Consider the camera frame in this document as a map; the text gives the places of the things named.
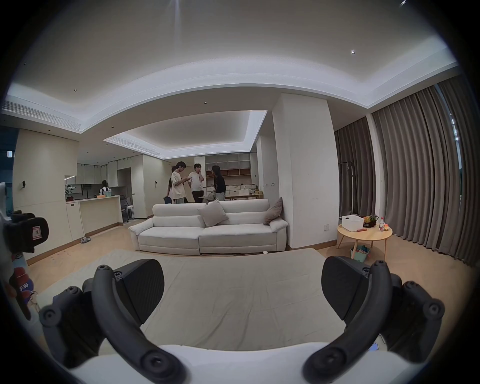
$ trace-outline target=pillar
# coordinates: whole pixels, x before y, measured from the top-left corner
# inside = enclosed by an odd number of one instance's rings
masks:
[[[336,240],[338,160],[327,101],[281,94],[273,122],[288,244],[299,248]]]

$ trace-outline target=gray curtain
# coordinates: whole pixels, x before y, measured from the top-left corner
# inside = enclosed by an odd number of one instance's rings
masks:
[[[450,255],[468,265],[479,265],[480,226],[480,117],[478,107],[463,76],[438,84],[459,134],[462,159],[461,203],[455,218]]]
[[[455,138],[440,96],[432,86],[372,115],[384,158],[385,221],[404,239],[450,250],[460,176]]]
[[[340,216],[351,212],[360,216],[375,211],[375,166],[367,118],[357,120],[335,131],[336,153],[340,171]],[[353,164],[353,185],[348,166]]]

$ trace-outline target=black shirt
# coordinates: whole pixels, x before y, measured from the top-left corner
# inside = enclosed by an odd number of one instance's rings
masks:
[[[225,186],[225,179],[221,175],[215,177],[214,184],[216,193],[225,193],[227,190],[227,187]]]

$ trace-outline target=fruit basket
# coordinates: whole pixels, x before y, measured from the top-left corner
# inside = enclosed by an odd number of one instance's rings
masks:
[[[378,216],[370,215],[363,218],[363,227],[364,228],[373,228],[377,225]]]

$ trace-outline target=rug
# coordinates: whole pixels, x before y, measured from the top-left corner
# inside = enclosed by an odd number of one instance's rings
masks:
[[[40,306],[78,287],[100,264],[160,262],[165,292],[141,330],[156,345],[261,350],[331,342],[345,328],[321,287],[325,258],[313,249],[232,257],[156,256],[114,250],[47,288]],[[115,353],[104,341],[100,354]]]

